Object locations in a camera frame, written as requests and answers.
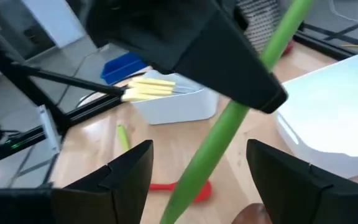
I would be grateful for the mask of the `steel box grater red trim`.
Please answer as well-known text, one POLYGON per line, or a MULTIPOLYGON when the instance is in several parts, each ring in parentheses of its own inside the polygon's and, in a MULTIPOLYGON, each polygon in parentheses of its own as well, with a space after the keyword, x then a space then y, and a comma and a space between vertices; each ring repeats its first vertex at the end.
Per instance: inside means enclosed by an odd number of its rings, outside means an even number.
POLYGON ((236 0, 236 6, 249 23, 245 35, 261 54, 286 13, 288 0, 236 0))

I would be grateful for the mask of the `black aluminium table frame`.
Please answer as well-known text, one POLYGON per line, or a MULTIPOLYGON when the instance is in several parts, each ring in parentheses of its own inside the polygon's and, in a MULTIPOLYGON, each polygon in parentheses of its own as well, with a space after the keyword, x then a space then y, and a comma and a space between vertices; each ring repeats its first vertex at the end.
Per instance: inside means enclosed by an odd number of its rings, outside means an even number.
MULTIPOLYGON (((298 26, 293 38, 297 42, 304 43, 306 46, 312 47, 322 54, 342 60, 355 55, 355 52, 351 51, 351 48, 358 48, 358 39, 348 37, 348 33, 357 29, 358 22, 337 32, 302 22, 298 26)), ((47 107, 57 125, 57 132, 61 136, 65 136, 72 126, 121 104, 120 96, 123 93, 121 87, 102 86, 75 77, 67 77, 59 73, 23 65, 8 57, 1 48, 0 68, 4 70, 2 74, 33 104, 37 106, 45 105, 47 107), (85 88, 93 93, 101 92, 103 96, 99 100, 85 103, 68 113, 64 113, 32 81, 32 77, 85 88)), ((26 132, 7 130, 0 127, 0 160, 31 147, 44 139, 46 138, 42 126, 37 126, 26 132)))

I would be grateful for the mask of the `red silicone spoon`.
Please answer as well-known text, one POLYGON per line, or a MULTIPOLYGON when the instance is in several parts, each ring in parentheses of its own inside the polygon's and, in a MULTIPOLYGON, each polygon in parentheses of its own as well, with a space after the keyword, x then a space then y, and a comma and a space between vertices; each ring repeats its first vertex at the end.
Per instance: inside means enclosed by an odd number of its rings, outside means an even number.
MULTIPOLYGON (((150 184, 149 190, 167 190, 173 191, 176 187, 177 183, 171 184, 150 184)), ((198 203, 204 200, 207 200, 212 194, 212 185, 210 181, 206 181, 202 189, 199 191, 198 195, 193 200, 193 203, 198 203)))

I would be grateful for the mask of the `large white plastic bin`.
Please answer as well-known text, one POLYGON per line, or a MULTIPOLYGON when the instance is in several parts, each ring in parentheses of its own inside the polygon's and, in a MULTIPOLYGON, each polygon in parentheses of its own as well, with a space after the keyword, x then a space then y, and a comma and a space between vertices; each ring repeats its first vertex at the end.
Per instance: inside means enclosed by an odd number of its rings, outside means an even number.
POLYGON ((358 55, 283 84, 279 134, 299 159, 344 178, 358 176, 358 55))

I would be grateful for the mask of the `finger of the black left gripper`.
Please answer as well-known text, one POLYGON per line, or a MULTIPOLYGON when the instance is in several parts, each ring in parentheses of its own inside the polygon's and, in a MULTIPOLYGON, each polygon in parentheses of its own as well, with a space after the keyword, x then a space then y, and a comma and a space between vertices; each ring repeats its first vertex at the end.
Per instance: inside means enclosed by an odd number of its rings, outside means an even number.
POLYGON ((215 1, 212 15, 181 56, 174 71, 232 100, 270 114, 287 93, 245 35, 249 26, 236 0, 215 1))

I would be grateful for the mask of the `cream-handled steel cutlery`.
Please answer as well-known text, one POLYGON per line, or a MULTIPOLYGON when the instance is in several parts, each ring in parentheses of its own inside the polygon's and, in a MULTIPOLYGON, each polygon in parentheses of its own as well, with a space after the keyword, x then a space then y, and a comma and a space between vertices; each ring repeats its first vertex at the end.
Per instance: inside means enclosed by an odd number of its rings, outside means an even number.
POLYGON ((143 95, 155 95, 155 96, 170 96, 178 94, 194 93, 189 90, 156 90, 147 88, 129 88, 125 90, 125 94, 143 94, 143 95))
POLYGON ((182 87, 182 86, 151 85, 151 84, 143 84, 143 83, 136 83, 136 82, 129 82, 128 87, 174 91, 174 92, 178 92, 178 93, 191 93, 194 91, 198 91, 198 89, 187 88, 187 87, 182 87))

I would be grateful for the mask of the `light green silicone spoon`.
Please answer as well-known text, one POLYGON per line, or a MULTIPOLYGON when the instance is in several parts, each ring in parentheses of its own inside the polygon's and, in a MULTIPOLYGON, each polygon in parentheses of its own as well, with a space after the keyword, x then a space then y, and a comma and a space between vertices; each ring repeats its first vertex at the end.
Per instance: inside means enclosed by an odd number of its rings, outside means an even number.
POLYGON ((118 136, 119 142, 121 143, 123 151, 127 152, 131 148, 131 146, 130 146, 129 139, 126 134, 125 127, 121 124, 118 124, 116 132, 117 132, 117 136, 118 136))

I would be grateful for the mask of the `cream-handled steel knife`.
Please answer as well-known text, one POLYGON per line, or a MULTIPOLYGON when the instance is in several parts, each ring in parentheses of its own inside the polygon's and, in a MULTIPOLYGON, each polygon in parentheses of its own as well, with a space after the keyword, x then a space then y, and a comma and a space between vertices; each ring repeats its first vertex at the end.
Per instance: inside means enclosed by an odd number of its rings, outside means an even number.
POLYGON ((147 84, 147 85, 160 85, 160 86, 169 86, 173 87, 176 85, 175 82, 167 80, 159 80, 154 78, 144 78, 144 77, 135 77, 132 79, 135 83, 147 84))
POLYGON ((121 101, 145 101, 161 98, 161 96, 147 95, 142 93, 125 93, 121 96, 121 101))

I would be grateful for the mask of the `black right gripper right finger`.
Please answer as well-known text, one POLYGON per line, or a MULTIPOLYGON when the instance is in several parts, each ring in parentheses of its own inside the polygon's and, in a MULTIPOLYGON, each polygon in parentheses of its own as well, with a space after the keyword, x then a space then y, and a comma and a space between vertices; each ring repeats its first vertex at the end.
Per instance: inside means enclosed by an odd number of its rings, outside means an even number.
POLYGON ((256 139, 246 158, 273 224, 358 224, 358 183, 256 139))

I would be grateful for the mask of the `blue plastic crate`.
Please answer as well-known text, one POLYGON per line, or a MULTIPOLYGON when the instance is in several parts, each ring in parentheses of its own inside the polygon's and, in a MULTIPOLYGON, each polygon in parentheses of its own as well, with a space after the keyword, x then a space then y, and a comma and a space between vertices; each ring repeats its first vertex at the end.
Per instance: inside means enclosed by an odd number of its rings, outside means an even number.
POLYGON ((125 78, 148 65, 135 53, 129 52, 104 64, 100 77, 108 84, 125 78))

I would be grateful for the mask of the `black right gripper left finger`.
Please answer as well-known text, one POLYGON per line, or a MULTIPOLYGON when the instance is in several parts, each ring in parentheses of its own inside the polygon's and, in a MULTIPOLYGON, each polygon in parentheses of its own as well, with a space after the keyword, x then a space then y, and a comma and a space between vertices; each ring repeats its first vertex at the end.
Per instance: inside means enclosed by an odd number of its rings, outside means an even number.
POLYGON ((52 192, 56 224, 139 224, 152 177, 145 140, 98 170, 52 192))

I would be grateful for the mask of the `small white cutlery tray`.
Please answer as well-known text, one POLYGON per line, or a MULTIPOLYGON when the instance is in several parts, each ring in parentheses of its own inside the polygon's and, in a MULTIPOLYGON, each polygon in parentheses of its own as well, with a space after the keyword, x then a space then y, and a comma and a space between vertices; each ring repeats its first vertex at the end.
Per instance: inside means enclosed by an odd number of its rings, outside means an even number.
POLYGON ((151 125, 204 120, 216 113, 218 93, 179 73, 163 75, 149 70, 143 77, 175 82, 174 93, 170 96, 132 103, 151 125))

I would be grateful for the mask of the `white metal bracket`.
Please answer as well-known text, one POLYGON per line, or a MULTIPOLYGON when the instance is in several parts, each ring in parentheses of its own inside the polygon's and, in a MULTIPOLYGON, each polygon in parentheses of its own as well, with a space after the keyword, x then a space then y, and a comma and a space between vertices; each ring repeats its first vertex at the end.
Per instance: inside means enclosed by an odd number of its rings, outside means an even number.
POLYGON ((40 121, 42 123, 43 132, 45 138, 51 148, 51 150, 58 154, 60 152, 60 135, 57 132, 55 122, 45 105, 38 107, 40 121))

